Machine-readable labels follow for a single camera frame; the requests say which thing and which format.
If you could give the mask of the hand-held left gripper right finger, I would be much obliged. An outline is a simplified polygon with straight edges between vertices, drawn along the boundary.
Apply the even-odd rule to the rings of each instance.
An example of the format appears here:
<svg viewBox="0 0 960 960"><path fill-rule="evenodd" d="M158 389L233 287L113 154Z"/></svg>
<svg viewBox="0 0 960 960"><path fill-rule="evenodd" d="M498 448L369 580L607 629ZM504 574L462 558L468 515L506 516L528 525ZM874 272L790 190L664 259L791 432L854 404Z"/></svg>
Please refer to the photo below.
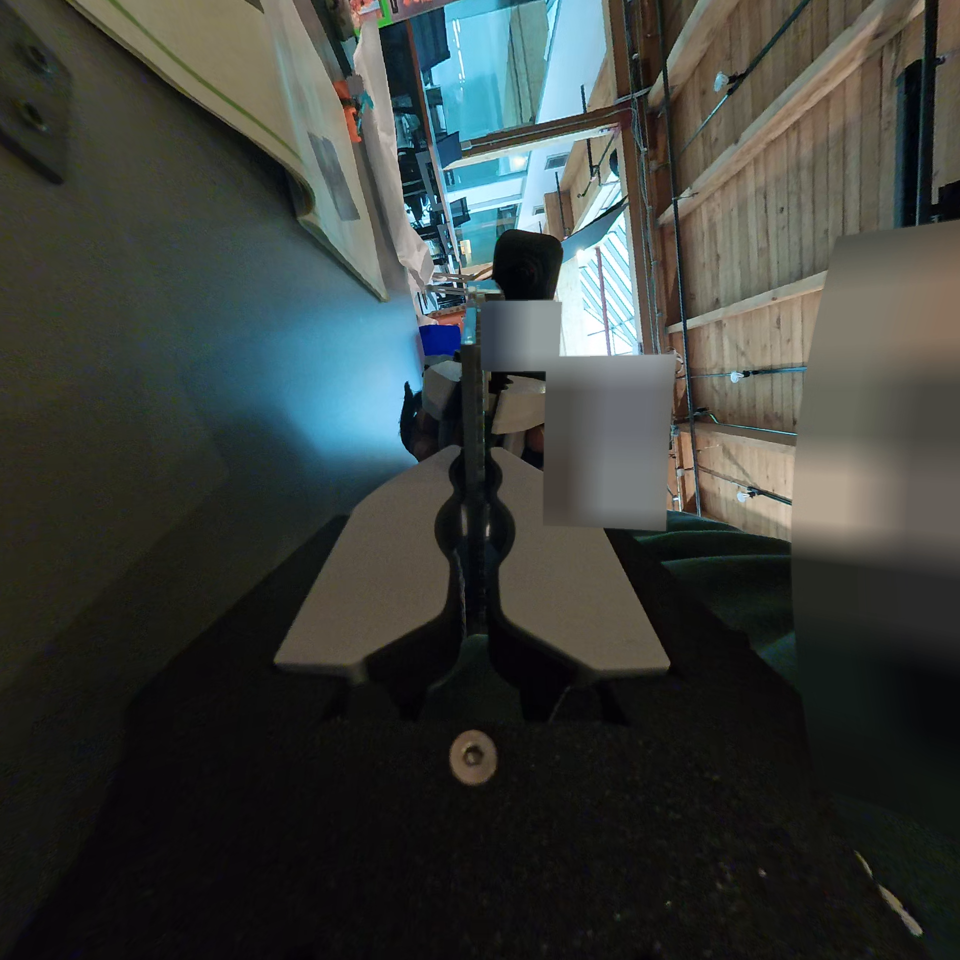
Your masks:
<svg viewBox="0 0 960 960"><path fill-rule="evenodd" d="M524 717L572 690L666 676L670 659L607 534L546 525L545 474L502 448L486 459L488 651Z"/></svg>

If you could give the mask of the orange brick piece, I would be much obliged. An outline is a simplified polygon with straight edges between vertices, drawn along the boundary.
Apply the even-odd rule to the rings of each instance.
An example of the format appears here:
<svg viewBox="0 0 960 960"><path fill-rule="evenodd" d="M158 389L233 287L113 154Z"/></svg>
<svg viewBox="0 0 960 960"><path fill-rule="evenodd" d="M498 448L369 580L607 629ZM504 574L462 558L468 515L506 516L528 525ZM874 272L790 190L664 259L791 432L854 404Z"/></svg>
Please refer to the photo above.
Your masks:
<svg viewBox="0 0 960 960"><path fill-rule="evenodd" d="M363 142L363 123L374 110L374 102L362 76L351 74L333 82L344 114L347 134L354 144Z"/></svg>

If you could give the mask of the white plastic bag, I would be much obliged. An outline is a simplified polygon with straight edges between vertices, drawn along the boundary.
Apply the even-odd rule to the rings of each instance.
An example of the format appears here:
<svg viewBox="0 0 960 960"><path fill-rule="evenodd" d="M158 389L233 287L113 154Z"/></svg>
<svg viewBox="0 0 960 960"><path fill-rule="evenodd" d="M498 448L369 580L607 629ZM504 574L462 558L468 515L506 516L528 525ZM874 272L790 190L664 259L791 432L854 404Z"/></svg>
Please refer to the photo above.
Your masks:
<svg viewBox="0 0 960 960"><path fill-rule="evenodd" d="M371 107L364 110L362 137L390 240L410 281L418 292L425 293L433 278L435 265L429 246L412 226L406 213L392 97L380 30L373 16L361 20L353 68L361 78L371 102Z"/></svg>

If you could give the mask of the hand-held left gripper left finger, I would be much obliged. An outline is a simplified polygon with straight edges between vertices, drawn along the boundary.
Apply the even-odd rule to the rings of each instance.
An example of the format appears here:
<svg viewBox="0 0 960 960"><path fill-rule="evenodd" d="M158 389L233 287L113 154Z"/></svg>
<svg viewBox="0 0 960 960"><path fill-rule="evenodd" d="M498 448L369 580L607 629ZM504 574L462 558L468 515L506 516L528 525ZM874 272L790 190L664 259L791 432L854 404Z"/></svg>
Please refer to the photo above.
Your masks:
<svg viewBox="0 0 960 960"><path fill-rule="evenodd" d="M404 718L456 665L465 635L461 498L446 447L352 511L273 659L297 674L375 688Z"/></svg>

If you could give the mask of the colourful toy box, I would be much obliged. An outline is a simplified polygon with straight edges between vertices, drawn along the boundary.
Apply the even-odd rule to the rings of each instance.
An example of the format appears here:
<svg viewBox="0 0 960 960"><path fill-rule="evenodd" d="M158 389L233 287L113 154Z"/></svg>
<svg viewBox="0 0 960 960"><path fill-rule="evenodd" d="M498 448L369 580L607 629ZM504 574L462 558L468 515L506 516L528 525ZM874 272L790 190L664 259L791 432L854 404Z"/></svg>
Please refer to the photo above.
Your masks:
<svg viewBox="0 0 960 960"><path fill-rule="evenodd" d="M358 21L375 21L382 29L421 14L442 9L452 1L349 1L351 13Z"/></svg>

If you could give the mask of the brick instruction booklet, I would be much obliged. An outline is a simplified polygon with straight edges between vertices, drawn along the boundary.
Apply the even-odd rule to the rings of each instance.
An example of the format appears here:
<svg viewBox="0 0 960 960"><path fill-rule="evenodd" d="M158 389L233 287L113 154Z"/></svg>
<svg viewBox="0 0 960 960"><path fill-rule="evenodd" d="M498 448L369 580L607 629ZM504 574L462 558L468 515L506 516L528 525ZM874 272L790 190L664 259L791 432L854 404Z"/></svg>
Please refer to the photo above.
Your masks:
<svg viewBox="0 0 960 960"><path fill-rule="evenodd" d="M297 222L380 302L389 300L342 103L294 2L70 4L277 161Z"/></svg>

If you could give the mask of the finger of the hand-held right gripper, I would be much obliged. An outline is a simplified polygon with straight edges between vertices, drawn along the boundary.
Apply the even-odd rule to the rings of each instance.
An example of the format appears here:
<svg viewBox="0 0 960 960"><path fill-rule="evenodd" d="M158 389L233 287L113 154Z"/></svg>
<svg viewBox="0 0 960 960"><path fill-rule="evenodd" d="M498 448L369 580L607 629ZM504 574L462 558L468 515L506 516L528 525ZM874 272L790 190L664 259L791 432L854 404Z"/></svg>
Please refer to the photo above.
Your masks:
<svg viewBox="0 0 960 960"><path fill-rule="evenodd" d="M423 374L423 429L429 436L456 436L463 427L462 364L440 360Z"/></svg>
<svg viewBox="0 0 960 960"><path fill-rule="evenodd" d="M491 433L524 433L545 423L545 381L507 375L498 392Z"/></svg>

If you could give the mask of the grey studded brick baseplate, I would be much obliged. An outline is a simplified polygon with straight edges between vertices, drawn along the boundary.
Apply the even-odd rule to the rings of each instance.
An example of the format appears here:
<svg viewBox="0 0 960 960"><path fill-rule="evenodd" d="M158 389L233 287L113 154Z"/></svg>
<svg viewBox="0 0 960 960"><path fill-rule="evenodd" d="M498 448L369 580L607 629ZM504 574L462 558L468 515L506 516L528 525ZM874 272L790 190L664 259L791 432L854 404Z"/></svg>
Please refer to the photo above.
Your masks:
<svg viewBox="0 0 960 960"><path fill-rule="evenodd" d="M481 357L482 300L467 292L460 350L462 377L462 548L464 637L486 636L487 541L486 397L487 380Z"/></svg>

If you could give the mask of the grey two-hole brick tile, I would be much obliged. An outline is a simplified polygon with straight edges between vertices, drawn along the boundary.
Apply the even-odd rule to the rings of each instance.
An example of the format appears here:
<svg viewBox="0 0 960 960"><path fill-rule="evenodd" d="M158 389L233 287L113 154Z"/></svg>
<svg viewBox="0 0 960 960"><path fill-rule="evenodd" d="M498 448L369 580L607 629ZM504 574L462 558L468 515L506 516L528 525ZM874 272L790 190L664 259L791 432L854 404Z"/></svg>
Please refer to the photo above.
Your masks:
<svg viewBox="0 0 960 960"><path fill-rule="evenodd" d="M73 80L65 64L1 3L1 144L47 182L66 181Z"/></svg>

